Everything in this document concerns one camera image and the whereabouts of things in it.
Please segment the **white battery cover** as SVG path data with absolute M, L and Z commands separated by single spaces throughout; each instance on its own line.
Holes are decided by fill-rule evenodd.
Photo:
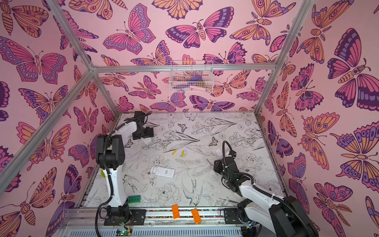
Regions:
M 220 149 L 216 150 L 216 155 L 217 155 L 218 157 L 222 157 L 222 156 L 223 156 L 223 152 L 222 152 L 222 150 L 220 150 Z

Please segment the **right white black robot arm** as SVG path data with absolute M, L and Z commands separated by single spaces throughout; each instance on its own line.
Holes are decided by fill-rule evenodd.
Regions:
M 233 157 L 216 160 L 214 171 L 222 176 L 230 191 L 244 198 L 238 204 L 243 222 L 259 223 L 278 237 L 319 236 L 299 200 L 277 196 L 259 187 L 253 176 L 239 172 Z

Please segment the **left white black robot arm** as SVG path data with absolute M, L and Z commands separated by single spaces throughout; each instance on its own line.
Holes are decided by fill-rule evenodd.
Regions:
M 97 137 L 95 160 L 105 175 L 109 197 L 98 206 L 95 221 L 98 221 L 104 209 L 105 225 L 130 222 L 132 214 L 122 181 L 122 169 L 126 158 L 123 138 L 131 136 L 138 140 L 154 137 L 154 129 L 145 126 L 151 114 L 152 112 L 137 111 L 133 117 L 126 118 L 112 131 Z

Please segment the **small white remote control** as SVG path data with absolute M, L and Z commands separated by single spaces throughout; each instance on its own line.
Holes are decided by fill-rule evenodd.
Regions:
M 151 141 L 152 141 L 152 138 L 141 138 L 141 140 L 146 144 L 146 145 L 148 145 L 149 143 L 151 143 Z

